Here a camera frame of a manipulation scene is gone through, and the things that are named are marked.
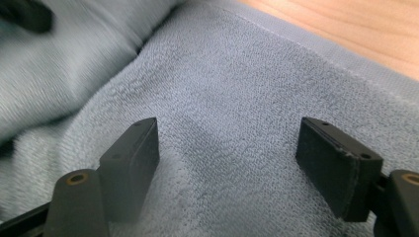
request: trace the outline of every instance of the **light wood tabletop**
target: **light wood tabletop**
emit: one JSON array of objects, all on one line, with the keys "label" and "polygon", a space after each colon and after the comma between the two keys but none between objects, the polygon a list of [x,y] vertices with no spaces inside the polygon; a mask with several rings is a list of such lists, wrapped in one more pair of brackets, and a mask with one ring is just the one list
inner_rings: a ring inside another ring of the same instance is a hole
[{"label": "light wood tabletop", "polygon": [[419,0],[240,0],[419,81]]}]

